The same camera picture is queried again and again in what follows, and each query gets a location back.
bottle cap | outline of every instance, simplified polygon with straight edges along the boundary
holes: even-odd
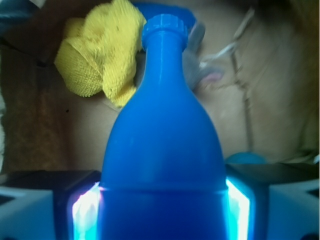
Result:
[[[149,36],[158,31],[168,31],[180,35],[184,43],[184,48],[186,47],[188,42],[188,31],[184,22],[175,15],[160,14],[150,18],[143,27],[142,46],[144,49],[146,49]]]

bottle neck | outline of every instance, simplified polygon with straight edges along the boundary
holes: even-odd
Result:
[[[156,85],[184,83],[182,52],[183,40],[174,32],[155,32],[146,48],[144,79]]]

blue light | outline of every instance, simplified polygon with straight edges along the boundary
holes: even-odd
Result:
[[[229,223],[232,240],[247,240],[250,199],[230,179],[226,180],[229,198]],[[99,182],[81,195],[72,206],[74,240],[96,239],[98,208],[101,199]]]
[[[249,232],[250,199],[229,179],[226,180],[229,196],[230,231],[233,240],[247,240]]]
[[[81,195],[72,206],[73,239],[96,239],[99,201],[99,182]]]

yellow sponge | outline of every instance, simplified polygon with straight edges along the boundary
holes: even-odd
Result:
[[[66,87],[82,97],[103,90],[123,107],[136,92],[136,53],[145,23],[128,0],[96,6],[85,19],[70,19],[54,62]]]

blue spray bottle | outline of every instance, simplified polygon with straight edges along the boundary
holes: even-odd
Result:
[[[142,32],[146,68],[106,147],[100,240],[228,239],[228,193],[215,128],[183,75],[187,29],[157,15]]]

